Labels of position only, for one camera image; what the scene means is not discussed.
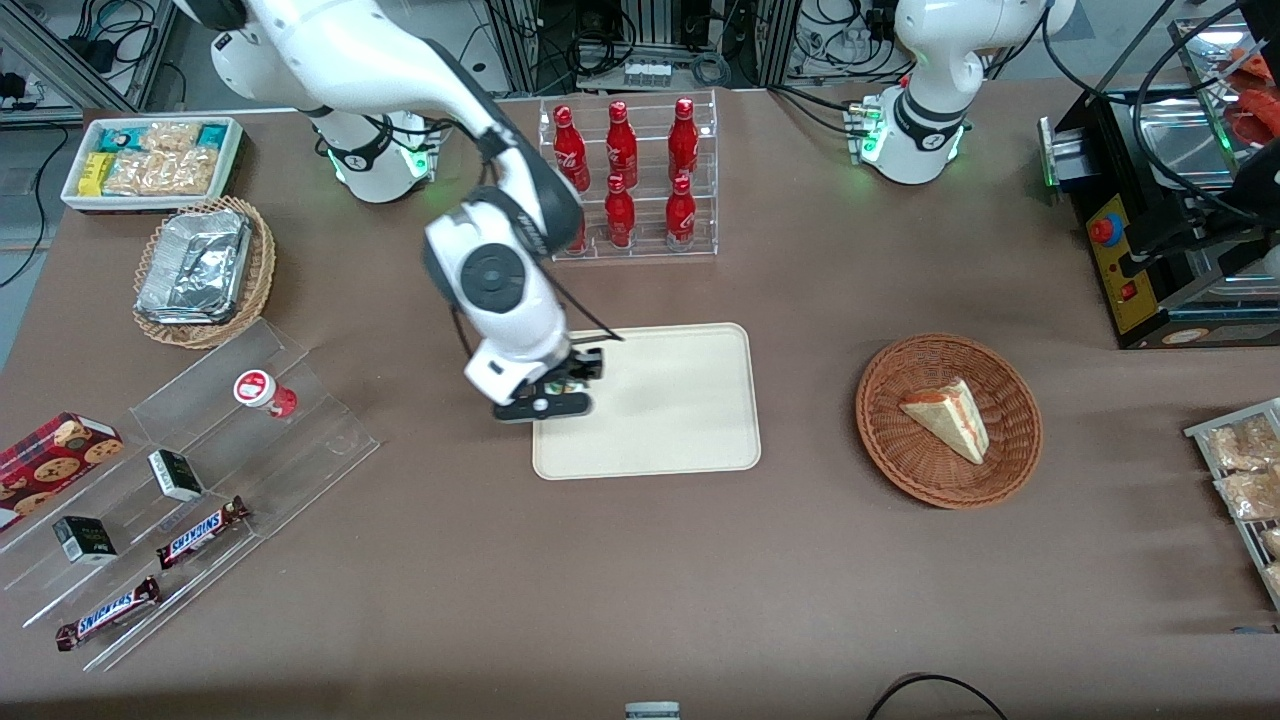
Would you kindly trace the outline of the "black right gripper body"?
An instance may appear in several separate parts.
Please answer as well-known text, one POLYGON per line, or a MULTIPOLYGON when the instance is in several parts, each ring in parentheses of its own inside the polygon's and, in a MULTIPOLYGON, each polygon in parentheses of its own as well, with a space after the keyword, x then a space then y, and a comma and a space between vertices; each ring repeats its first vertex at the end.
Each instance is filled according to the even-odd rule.
POLYGON ((604 374, 603 347, 571 346, 566 360, 552 368, 540 382, 559 382, 561 387, 573 387, 573 370, 577 366, 602 366, 604 374))

